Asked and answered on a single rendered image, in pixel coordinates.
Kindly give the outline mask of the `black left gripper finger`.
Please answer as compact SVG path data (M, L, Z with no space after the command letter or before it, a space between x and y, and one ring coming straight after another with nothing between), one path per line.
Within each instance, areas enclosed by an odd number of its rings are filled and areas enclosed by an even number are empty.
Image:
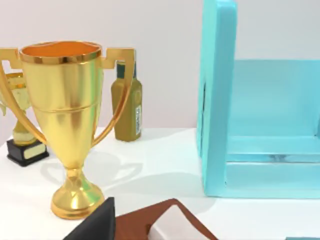
M115 198L108 197L63 240L115 240Z

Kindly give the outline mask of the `large gold trophy cup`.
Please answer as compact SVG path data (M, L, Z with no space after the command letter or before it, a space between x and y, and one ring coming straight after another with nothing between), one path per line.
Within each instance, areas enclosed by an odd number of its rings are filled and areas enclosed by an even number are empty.
M51 210L59 218L89 216L105 200L100 188L83 173L85 159L119 120L130 95L136 51L106 50L88 41L51 41L23 48L0 48L0 91L16 118L39 141L51 147L66 171L64 184L53 194ZM2 65L21 69L38 127L19 108ZM107 127L96 135L104 70L125 64L124 87Z

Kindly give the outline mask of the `small gold trophy black base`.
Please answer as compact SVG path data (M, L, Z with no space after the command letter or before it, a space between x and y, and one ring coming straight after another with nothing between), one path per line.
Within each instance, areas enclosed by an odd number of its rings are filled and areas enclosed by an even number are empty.
M31 103L23 73L9 73L6 77L19 108L25 114L26 110L31 107ZM13 138L6 141L7 157L21 167L26 167L49 157L47 146L37 140L20 121L16 122L12 130L12 136Z

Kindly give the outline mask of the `olive green bottle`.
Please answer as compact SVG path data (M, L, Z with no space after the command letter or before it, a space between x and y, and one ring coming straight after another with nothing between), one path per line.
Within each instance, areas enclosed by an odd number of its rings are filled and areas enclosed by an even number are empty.
M112 109L115 110L124 88L125 63L116 64L116 80L111 85ZM142 129L142 96L143 88L133 72L132 85L126 106L114 127L115 138L119 141L132 142L140 138Z

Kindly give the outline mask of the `light blue rack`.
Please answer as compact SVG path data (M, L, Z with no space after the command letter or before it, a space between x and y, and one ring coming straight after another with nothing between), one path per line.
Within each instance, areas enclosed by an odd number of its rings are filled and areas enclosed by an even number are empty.
M320 199L320 59L236 60L237 5L203 0L196 145L206 196Z

